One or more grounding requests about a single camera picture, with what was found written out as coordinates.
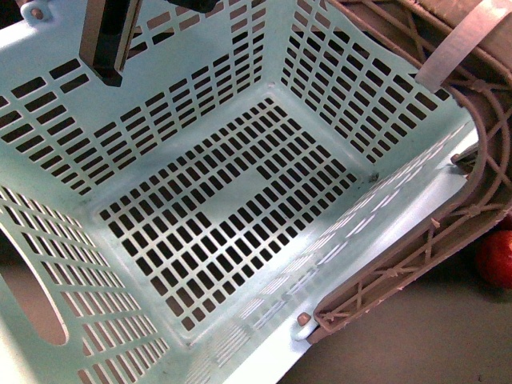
rivet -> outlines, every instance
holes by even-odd
[[[311,320],[311,315],[306,312],[302,312],[299,316],[297,316],[297,322],[300,326],[304,326]]]
[[[34,16],[37,20],[42,20],[42,18],[44,18],[44,14],[39,8],[33,8],[30,11],[30,14],[32,14],[32,16]]]

brown plastic handle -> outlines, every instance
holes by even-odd
[[[452,31],[425,10],[421,1],[398,0],[393,6],[367,0],[328,1],[417,68]],[[308,337],[310,343],[340,330],[401,290],[487,232],[512,207],[510,72],[504,63],[477,47],[444,81],[444,87],[468,109],[477,127],[478,157],[468,182],[431,216],[320,301],[314,310],[320,327]]]

red apple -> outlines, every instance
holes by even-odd
[[[475,262],[488,283],[512,289],[512,230],[500,230],[485,237]]]

plastic basket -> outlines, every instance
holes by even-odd
[[[36,0],[0,31],[0,227],[60,335],[5,272],[27,382],[275,382],[318,326],[297,316],[315,341],[358,315],[360,294],[315,308],[475,188],[450,162],[468,109],[328,2],[145,1],[120,88],[78,58],[85,5]]]

basket handle opening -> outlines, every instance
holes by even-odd
[[[56,346],[66,344],[68,335],[54,304],[2,228],[0,275],[38,336]]]

